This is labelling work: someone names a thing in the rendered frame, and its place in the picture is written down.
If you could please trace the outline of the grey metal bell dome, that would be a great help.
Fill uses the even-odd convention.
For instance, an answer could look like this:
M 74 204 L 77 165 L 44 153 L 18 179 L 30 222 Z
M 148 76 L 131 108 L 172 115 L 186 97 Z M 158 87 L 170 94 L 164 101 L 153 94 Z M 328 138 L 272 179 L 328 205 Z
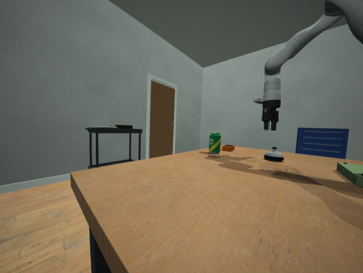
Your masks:
M 284 160 L 283 155 L 281 153 L 275 151 L 275 149 L 277 149 L 276 147 L 272 147 L 272 149 L 274 149 L 274 150 L 273 151 L 268 151 L 264 155 L 265 160 L 270 160 L 270 161 L 275 161 L 275 162 L 282 162 L 282 160 Z

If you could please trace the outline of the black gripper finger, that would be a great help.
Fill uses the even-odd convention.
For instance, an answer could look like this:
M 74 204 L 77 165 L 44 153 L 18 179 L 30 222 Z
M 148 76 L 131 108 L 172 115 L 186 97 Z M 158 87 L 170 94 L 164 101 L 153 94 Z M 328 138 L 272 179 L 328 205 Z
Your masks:
M 275 112 L 275 118 L 271 119 L 271 130 L 276 130 L 276 123 L 279 121 L 279 111 Z
M 275 111 L 272 112 L 271 116 L 269 116 L 269 108 L 264 108 L 262 112 L 262 121 L 264 122 L 264 130 L 269 130 L 269 122 L 272 119 Z

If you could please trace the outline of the orange digital multimeter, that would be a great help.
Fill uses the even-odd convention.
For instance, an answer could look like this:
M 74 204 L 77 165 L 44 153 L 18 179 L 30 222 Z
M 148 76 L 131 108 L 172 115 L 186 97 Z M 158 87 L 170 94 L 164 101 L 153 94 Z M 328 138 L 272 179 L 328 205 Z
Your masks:
M 234 145 L 224 145 L 222 146 L 222 150 L 223 151 L 233 151 L 235 149 L 235 146 Z

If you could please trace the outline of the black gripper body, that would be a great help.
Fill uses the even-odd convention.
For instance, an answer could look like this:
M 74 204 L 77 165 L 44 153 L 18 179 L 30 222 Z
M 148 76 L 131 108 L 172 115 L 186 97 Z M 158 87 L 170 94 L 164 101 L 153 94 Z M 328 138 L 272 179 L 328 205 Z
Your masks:
M 276 108 L 279 108 L 281 105 L 281 100 L 266 100 L 263 101 L 263 108 L 270 108 L 269 116 L 271 116 L 272 112 L 276 112 Z

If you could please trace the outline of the green drink can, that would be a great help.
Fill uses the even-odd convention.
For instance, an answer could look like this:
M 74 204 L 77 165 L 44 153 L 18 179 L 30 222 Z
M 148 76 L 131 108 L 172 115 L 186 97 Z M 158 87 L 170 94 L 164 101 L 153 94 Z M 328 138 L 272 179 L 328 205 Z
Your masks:
M 209 152 L 211 154 L 220 153 L 221 135 L 220 133 L 211 132 L 209 140 Z

